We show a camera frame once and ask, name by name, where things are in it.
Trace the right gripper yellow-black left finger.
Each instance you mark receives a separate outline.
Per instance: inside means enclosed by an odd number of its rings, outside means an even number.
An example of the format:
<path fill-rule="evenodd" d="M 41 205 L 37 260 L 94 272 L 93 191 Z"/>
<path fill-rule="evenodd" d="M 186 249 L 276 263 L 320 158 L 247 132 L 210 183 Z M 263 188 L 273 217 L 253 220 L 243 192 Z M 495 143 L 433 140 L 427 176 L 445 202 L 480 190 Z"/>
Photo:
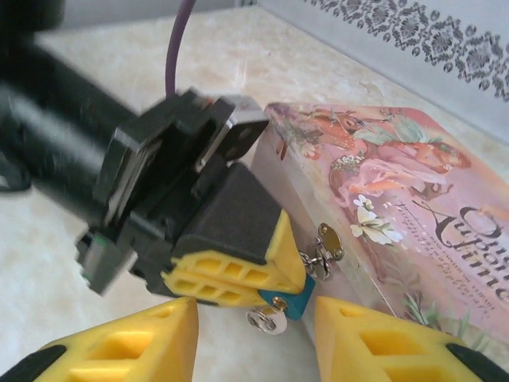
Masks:
<path fill-rule="evenodd" d="M 197 302 L 176 298 L 62 337 L 30 353 L 3 381 L 190 381 Z"/>

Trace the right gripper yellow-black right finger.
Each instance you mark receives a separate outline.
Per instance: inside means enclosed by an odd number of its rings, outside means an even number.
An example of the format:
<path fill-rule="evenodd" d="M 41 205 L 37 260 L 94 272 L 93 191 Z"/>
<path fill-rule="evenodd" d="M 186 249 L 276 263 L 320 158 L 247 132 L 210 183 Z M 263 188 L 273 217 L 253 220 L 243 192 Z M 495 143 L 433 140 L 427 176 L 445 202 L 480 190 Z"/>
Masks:
<path fill-rule="evenodd" d="M 354 303 L 319 296 L 314 340 L 323 381 L 506 381 L 461 340 Z"/>

